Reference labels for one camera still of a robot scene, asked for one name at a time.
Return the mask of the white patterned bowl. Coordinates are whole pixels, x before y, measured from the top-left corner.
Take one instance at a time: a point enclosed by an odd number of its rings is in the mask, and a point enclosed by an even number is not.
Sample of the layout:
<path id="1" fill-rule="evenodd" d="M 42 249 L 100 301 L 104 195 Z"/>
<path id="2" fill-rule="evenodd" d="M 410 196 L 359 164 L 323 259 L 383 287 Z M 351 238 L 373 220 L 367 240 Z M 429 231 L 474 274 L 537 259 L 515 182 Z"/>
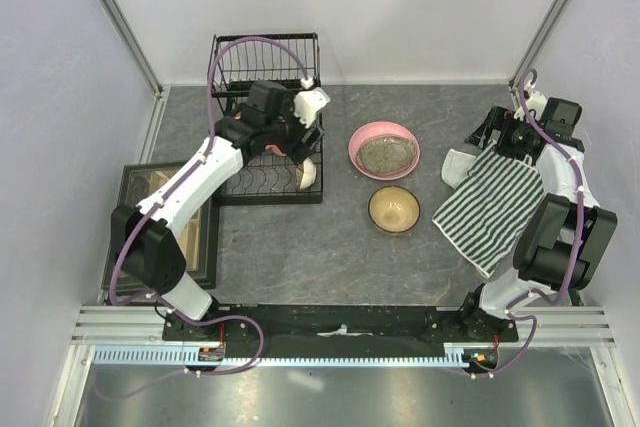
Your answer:
<path id="1" fill-rule="evenodd" d="M 310 188 L 316 181 L 317 169 L 314 162 L 307 158 L 296 166 L 296 190 L 303 191 Z"/>

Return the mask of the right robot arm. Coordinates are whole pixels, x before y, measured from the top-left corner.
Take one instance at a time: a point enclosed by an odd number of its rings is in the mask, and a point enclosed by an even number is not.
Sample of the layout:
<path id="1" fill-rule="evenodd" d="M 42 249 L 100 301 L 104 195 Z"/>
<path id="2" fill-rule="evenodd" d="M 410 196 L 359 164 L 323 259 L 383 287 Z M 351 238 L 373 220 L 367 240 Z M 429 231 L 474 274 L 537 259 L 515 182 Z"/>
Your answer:
<path id="1" fill-rule="evenodd" d="M 537 105 L 524 97 L 517 111 L 494 106 L 467 143 L 531 159 L 544 196 L 515 245 L 513 267 L 465 298 L 458 328 L 467 339 L 515 339 L 516 312 L 534 300 L 558 305 L 591 281 L 617 227 L 617 216 L 599 206 L 583 172 L 584 145 L 574 137 L 581 106 L 551 97 Z"/>

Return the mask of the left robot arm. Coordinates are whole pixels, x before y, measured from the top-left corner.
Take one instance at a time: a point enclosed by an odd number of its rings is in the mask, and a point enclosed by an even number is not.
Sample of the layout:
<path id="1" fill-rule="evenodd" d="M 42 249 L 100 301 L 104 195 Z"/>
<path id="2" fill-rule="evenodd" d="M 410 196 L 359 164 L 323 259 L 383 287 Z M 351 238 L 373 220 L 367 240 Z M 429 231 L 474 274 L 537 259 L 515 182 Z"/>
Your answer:
<path id="1" fill-rule="evenodd" d="M 117 295 L 119 275 L 126 273 L 173 308 L 196 339 L 215 336 L 217 302 L 187 273 L 178 237 L 215 191 L 268 147 L 296 164 L 307 160 L 322 138 L 318 116 L 329 102 L 320 87 L 293 92 L 276 82 L 257 81 L 244 102 L 213 124 L 201 147 L 169 181 L 134 206 L 117 206 L 111 214 L 111 303 L 128 304 Z"/>

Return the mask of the pink plate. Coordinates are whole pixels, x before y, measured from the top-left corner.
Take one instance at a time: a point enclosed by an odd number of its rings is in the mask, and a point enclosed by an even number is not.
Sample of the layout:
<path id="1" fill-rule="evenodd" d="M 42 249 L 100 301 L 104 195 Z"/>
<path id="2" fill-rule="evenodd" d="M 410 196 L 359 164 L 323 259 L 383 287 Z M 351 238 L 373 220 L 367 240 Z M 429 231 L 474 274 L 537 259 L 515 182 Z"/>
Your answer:
<path id="1" fill-rule="evenodd" d="M 349 158 L 363 175 L 374 180 L 397 180 L 410 174 L 420 158 L 419 143 L 406 127 L 375 121 L 359 127 L 348 144 Z"/>

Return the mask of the beige patterned cup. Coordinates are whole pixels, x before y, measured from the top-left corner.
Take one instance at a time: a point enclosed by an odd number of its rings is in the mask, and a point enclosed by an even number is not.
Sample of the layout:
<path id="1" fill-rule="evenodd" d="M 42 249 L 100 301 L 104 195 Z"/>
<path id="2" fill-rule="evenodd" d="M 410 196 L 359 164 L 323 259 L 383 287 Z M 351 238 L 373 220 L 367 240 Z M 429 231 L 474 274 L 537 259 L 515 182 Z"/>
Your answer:
<path id="1" fill-rule="evenodd" d="M 367 210 L 379 230 L 393 235 L 410 231 L 421 216 L 421 206 L 415 195 L 399 186 L 385 186 L 375 191 Z"/>

